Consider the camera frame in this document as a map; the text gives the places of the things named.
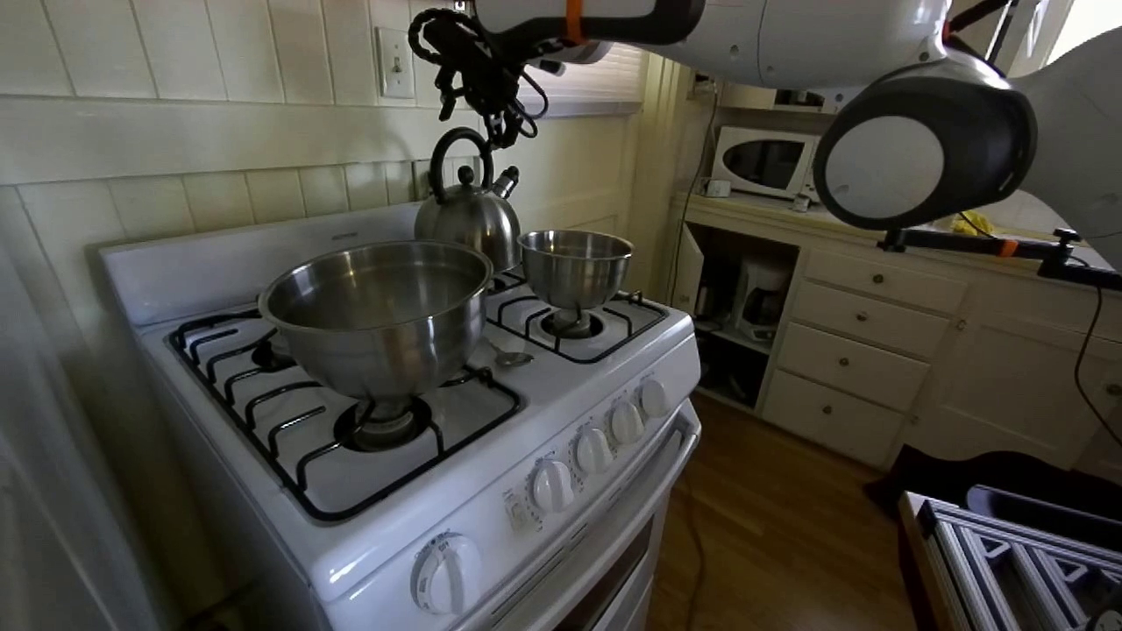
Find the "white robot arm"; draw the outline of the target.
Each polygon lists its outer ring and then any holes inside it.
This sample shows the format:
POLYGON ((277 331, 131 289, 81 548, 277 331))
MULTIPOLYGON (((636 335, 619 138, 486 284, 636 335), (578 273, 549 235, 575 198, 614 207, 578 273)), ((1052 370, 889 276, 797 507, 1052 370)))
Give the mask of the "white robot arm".
POLYGON ((1122 27, 1005 78, 942 37, 950 0, 470 0, 506 64, 628 43, 699 74, 833 92, 818 199, 889 233, 1041 199, 1122 258, 1122 27))

